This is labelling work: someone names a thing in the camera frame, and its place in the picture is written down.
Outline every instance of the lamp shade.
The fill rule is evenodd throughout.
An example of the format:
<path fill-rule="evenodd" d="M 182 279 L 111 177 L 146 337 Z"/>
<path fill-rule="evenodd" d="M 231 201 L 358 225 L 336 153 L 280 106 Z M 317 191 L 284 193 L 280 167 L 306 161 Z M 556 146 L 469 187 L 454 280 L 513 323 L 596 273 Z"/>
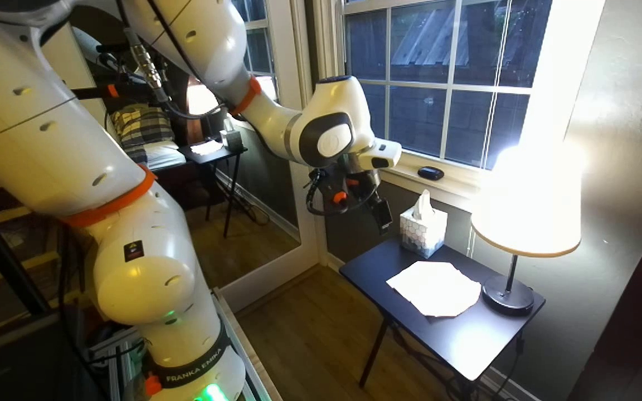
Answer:
<path fill-rule="evenodd" d="M 581 241 L 581 165 L 564 146 L 513 146 L 473 212 L 475 231 L 510 253 L 561 255 Z"/>

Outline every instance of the table lamp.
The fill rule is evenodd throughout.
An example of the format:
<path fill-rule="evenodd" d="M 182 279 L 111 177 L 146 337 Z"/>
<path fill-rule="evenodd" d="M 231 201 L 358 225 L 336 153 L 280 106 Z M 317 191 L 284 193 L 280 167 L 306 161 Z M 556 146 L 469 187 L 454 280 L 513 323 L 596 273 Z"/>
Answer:
<path fill-rule="evenodd" d="M 507 148 L 473 212 L 475 231 L 513 253 L 510 272 L 481 293 L 504 311 L 529 311 L 532 290 L 514 282 L 520 255 L 554 259 L 581 241 L 581 165 L 564 148 Z"/>

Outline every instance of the black table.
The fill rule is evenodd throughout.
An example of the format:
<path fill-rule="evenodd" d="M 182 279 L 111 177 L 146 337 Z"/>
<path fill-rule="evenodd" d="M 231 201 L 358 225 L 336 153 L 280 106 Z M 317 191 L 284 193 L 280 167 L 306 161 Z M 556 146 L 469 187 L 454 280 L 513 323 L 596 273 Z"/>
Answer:
<path fill-rule="evenodd" d="M 180 146 L 180 153 L 188 158 L 188 162 L 209 165 L 214 169 L 214 175 L 217 175 L 218 162 L 235 158 L 231 182 L 230 182 L 230 191 L 228 191 L 225 231 L 222 231 L 225 238 L 228 238 L 228 229 L 230 229 L 231 204 L 236 201 L 236 173 L 239 173 L 239 158 L 244 151 L 247 151 L 247 148 L 245 146 L 218 146 L 214 151 L 199 153 L 191 146 Z"/>
<path fill-rule="evenodd" d="M 461 273 L 478 282 L 502 279 L 497 272 L 451 246 L 436 250 L 431 259 L 453 262 Z M 535 293 L 532 307 L 526 314 L 507 314 L 480 295 L 480 301 L 459 317 L 423 317 L 385 282 L 415 260 L 423 259 L 401 250 L 399 241 L 384 241 L 342 267 L 342 277 L 347 279 L 363 295 L 368 295 L 384 314 L 384 324 L 368 355 L 362 385 L 370 375 L 385 330 L 394 324 L 415 337 L 429 351 L 459 375 L 463 382 L 475 382 L 543 304 L 543 298 Z"/>

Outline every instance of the windowsill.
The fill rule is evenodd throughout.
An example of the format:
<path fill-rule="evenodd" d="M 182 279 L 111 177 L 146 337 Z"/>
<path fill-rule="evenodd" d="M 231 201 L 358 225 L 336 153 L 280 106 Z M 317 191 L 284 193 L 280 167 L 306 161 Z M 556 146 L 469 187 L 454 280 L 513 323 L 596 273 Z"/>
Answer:
<path fill-rule="evenodd" d="M 416 169 L 423 165 L 440 167 L 444 177 L 426 180 L 416 175 Z M 392 169 L 381 169 L 381 180 L 404 187 L 407 191 L 421 193 L 423 189 L 431 191 L 432 201 L 447 202 L 451 206 L 473 212 L 473 202 L 481 189 L 481 180 L 486 171 L 459 167 L 453 162 L 429 161 L 412 153 L 404 153 L 401 162 Z"/>

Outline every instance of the window pane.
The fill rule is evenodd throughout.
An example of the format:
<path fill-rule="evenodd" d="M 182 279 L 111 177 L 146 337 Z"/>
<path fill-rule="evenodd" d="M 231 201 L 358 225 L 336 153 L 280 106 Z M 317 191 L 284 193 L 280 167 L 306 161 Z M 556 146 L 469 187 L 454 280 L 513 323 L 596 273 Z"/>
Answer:
<path fill-rule="evenodd" d="M 520 143 L 529 96 L 497 96 L 493 140 L 486 167 L 493 169 L 497 156 Z"/>
<path fill-rule="evenodd" d="M 347 73 L 385 78 L 385 10 L 347 17 Z"/>
<path fill-rule="evenodd" d="M 441 88 L 390 88 L 390 140 L 404 148 L 440 156 L 441 114 L 447 92 Z"/>
<path fill-rule="evenodd" d="M 497 1 L 478 1 L 461 9 L 454 83 L 493 84 L 504 20 Z"/>
<path fill-rule="evenodd" d="M 491 94 L 454 92 L 447 161 L 480 167 Z"/>
<path fill-rule="evenodd" d="M 543 43 L 550 0 L 514 0 L 509 23 L 502 84 L 531 86 Z"/>
<path fill-rule="evenodd" d="M 249 52 L 249 65 L 247 65 L 249 72 L 272 73 L 265 29 L 247 30 L 247 52 Z"/>
<path fill-rule="evenodd" d="M 384 84 L 362 84 L 368 111 L 370 111 L 370 128 L 374 136 L 385 138 L 385 86 Z"/>
<path fill-rule="evenodd" d="M 392 9 L 392 81 L 448 81 L 454 6 L 447 1 Z"/>
<path fill-rule="evenodd" d="M 263 0 L 231 0 L 245 23 L 249 20 L 265 20 Z"/>

